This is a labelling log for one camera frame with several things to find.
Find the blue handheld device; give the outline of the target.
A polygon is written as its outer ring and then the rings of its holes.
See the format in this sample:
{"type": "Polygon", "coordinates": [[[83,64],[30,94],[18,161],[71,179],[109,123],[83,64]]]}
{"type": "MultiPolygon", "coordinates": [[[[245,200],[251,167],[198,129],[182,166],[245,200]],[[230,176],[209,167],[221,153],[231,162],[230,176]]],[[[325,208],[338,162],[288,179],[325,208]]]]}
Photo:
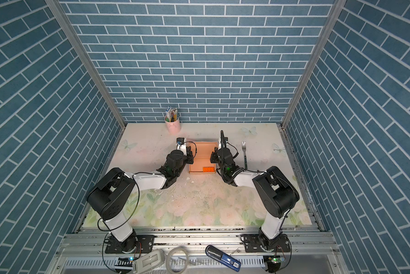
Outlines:
{"type": "Polygon", "coordinates": [[[241,268],[241,262],[234,257],[224,253],[223,251],[217,249],[213,245],[208,245],[205,249],[205,253],[208,257],[213,260],[223,264],[224,266],[239,272],[241,268]]]}

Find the aluminium frame rail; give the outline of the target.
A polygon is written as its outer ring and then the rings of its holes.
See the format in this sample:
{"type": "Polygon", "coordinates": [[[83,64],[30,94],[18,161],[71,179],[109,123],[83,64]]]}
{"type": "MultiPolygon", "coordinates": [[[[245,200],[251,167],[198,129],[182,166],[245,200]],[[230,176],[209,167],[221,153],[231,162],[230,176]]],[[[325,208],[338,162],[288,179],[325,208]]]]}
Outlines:
{"type": "MultiPolygon", "coordinates": [[[[283,231],[291,243],[290,252],[285,255],[338,255],[339,247],[330,232],[321,232],[314,228],[286,228],[283,231]]],[[[247,255],[240,240],[242,234],[259,234],[256,228],[179,228],[179,229],[139,229],[136,235],[155,236],[153,250],[165,252],[175,247],[184,247],[192,255],[201,255],[208,245],[239,255],[247,255]]],[[[86,230],[77,234],[67,234],[57,252],[61,256],[100,257],[107,254],[103,241],[108,236],[100,231],[86,230]]],[[[266,252],[252,253],[260,255],[266,252]]]]}

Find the pink metal pen cup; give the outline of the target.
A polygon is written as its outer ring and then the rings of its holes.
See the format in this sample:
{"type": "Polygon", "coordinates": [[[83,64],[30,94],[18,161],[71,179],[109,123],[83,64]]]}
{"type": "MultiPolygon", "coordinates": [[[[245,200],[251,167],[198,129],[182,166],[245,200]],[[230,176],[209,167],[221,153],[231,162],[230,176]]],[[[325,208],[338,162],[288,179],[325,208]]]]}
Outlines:
{"type": "Polygon", "coordinates": [[[172,134],[178,134],[181,131],[181,123],[179,118],[177,118],[176,120],[172,119],[172,121],[168,121],[168,117],[165,116],[165,124],[167,127],[167,131],[172,134]]]}

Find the grey handheld device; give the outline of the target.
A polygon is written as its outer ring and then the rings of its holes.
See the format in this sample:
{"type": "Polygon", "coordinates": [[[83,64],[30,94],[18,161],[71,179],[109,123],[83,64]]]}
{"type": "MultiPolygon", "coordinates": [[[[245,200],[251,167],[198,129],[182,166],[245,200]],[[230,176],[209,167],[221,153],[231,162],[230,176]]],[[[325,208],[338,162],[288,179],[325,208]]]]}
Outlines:
{"type": "Polygon", "coordinates": [[[155,250],[133,262],[133,273],[144,274],[161,267],[164,263],[165,253],[162,250],[155,250]]]}

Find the orange toy brick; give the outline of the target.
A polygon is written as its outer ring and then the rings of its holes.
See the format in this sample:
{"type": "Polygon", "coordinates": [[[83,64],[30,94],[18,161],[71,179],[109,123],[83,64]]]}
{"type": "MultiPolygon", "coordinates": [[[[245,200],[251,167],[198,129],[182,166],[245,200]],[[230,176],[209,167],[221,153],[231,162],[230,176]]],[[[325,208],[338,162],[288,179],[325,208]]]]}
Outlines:
{"type": "Polygon", "coordinates": [[[203,167],[203,172],[215,172],[215,167],[203,167]]]}

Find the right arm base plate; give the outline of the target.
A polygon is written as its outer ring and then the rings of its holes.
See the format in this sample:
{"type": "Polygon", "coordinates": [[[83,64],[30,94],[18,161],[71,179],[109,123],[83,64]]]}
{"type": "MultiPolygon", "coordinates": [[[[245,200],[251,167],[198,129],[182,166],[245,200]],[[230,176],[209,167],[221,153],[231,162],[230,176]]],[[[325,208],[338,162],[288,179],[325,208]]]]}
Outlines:
{"type": "Polygon", "coordinates": [[[288,236],[284,233],[279,234],[273,239],[269,239],[263,234],[242,234],[240,240],[244,245],[245,252],[290,252],[291,243],[288,236]]]}

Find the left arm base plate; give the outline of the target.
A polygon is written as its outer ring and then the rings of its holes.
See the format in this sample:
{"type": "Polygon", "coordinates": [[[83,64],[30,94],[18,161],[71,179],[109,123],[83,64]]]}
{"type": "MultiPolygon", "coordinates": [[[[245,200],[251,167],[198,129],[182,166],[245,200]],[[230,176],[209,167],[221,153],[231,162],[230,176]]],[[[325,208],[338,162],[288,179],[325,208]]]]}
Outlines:
{"type": "Polygon", "coordinates": [[[153,249],[155,236],[132,234],[124,242],[119,242],[109,235],[104,241],[104,251],[107,254],[150,253],[153,249]]]}

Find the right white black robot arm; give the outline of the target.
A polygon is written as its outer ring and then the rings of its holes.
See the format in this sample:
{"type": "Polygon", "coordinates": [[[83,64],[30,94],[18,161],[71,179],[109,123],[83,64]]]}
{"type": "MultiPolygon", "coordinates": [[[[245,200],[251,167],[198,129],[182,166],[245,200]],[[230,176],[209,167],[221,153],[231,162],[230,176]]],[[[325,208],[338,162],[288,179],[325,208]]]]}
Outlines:
{"type": "Polygon", "coordinates": [[[259,231],[262,240],[272,241],[282,233],[287,214],[300,196],[281,170],[272,166],[266,171],[248,171],[235,164],[231,151],[214,148],[210,162],[218,165],[223,181],[235,187],[249,187],[257,191],[267,214],[259,231]]]}

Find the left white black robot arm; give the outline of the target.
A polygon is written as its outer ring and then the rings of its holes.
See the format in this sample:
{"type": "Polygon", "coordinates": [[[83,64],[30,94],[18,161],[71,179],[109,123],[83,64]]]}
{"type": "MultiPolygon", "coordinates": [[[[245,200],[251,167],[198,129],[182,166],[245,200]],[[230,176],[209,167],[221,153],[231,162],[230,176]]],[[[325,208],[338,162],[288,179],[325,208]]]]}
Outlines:
{"type": "Polygon", "coordinates": [[[164,165],[156,172],[131,174],[116,167],[111,169],[87,193],[87,202],[101,217],[108,232],[121,244],[134,240],[123,209],[134,190],[163,190],[171,187],[185,166],[194,163],[190,147],[182,145],[170,152],[164,165]]]}

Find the orange paper box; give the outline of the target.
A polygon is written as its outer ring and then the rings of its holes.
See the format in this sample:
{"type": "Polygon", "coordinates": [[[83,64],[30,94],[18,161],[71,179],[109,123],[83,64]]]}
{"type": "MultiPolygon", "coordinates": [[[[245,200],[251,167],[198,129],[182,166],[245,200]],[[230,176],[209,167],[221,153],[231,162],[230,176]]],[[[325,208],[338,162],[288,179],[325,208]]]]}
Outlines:
{"type": "Polygon", "coordinates": [[[216,142],[195,142],[197,145],[197,155],[194,158],[194,163],[189,165],[190,174],[213,174],[216,173],[216,164],[211,163],[211,153],[218,146],[216,142]],[[203,172],[203,167],[215,167],[215,172],[203,172]]]}

